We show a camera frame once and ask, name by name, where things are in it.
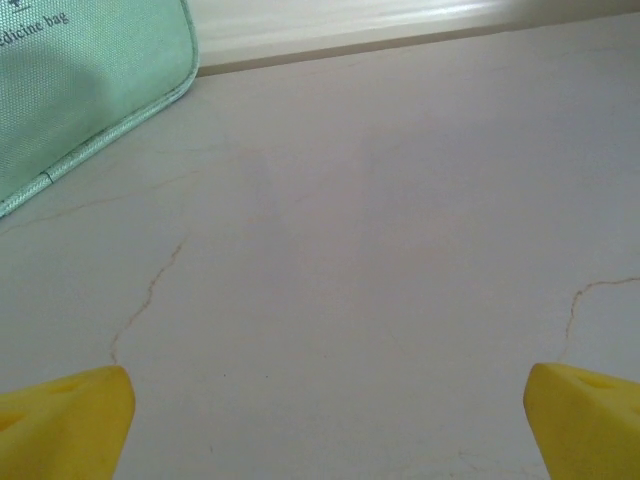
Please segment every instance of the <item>mint green bag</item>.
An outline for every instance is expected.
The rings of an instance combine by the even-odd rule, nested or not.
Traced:
[[[0,218],[177,100],[186,0],[0,0]]]

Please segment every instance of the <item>yellow object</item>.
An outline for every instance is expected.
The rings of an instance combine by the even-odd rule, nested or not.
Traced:
[[[640,479],[639,384],[538,364],[524,407],[552,480]]]
[[[0,479],[112,478],[134,409],[121,367],[0,395]]]

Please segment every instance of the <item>floor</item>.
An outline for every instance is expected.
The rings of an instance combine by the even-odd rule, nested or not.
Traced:
[[[546,479],[640,381],[640,15],[199,79],[0,222],[2,390],[118,363],[117,479]]]

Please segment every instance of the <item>windowsill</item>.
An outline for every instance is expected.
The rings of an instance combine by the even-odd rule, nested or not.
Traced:
[[[263,65],[265,59],[286,63],[282,59],[291,55],[332,52],[354,45],[375,43],[376,48],[384,48],[386,42],[398,39],[426,43],[637,10],[636,0],[586,0],[579,7],[571,0],[546,0],[544,5],[531,8],[529,3],[439,0],[424,8],[421,0],[344,0],[340,8],[316,4],[313,11],[305,12],[297,4],[297,11],[285,7],[274,15],[267,10],[246,14],[237,4],[237,11],[225,12],[224,6],[210,0],[190,2],[201,64],[212,72],[248,68],[254,62]]]

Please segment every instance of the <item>white tile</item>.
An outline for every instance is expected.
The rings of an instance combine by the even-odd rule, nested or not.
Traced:
[[[2,388],[115,355],[122,479],[548,478],[532,364],[640,380],[639,27],[199,80],[0,223]]]

